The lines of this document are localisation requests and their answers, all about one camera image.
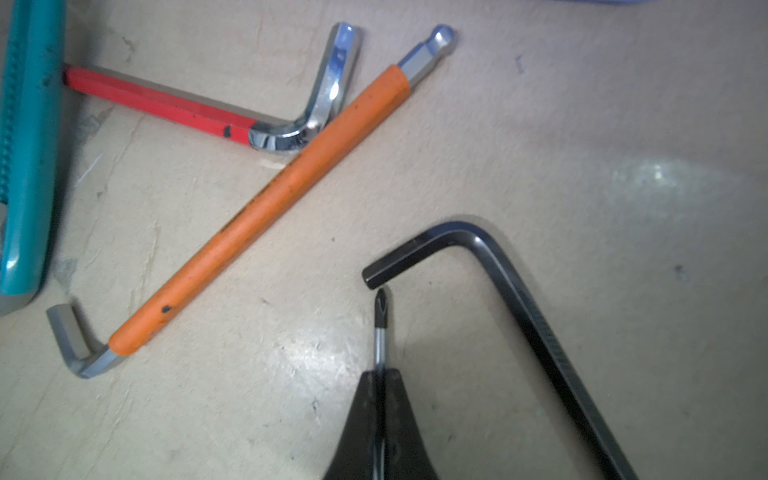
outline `allen key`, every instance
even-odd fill
[[[464,247],[480,261],[517,321],[534,354],[547,373],[568,414],[587,439],[605,478],[637,480],[627,457],[603,420],[598,407],[565,355],[504,250],[488,232],[467,222],[448,222],[432,227],[395,248],[362,271],[371,290],[405,272],[446,247]]]
[[[92,352],[88,348],[71,305],[62,303],[48,309],[48,321],[67,367],[75,375],[90,379],[136,353],[395,111],[437,61],[454,47],[454,31],[447,25],[438,25],[397,65],[390,65],[139,307],[98,351]]]
[[[348,23],[335,24],[328,37],[310,99],[304,112],[293,121],[265,120],[267,116],[262,114],[238,114],[232,111],[238,108],[218,108],[209,101],[192,100],[195,95],[182,93],[182,97],[145,86],[151,84],[147,81],[127,81],[123,79],[128,78],[126,75],[105,74],[73,65],[64,66],[64,83],[72,90],[105,98],[258,150],[295,154],[341,110],[359,50],[360,33]]]

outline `concrete floor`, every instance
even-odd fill
[[[765,478],[768,3],[70,0],[67,57],[293,118],[339,20],[365,32],[350,100],[435,24],[461,38],[89,381],[45,309],[75,301],[106,341],[288,159],[67,93],[52,267],[0,319],[0,478],[318,478],[371,364],[361,269],[457,216],[503,233],[641,478]],[[595,478],[468,253],[390,286],[390,361],[441,478]]]

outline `teal tool handle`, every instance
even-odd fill
[[[0,123],[0,203],[8,205],[0,263],[3,296],[31,298],[41,282],[51,226],[64,32],[65,0],[16,0]]]

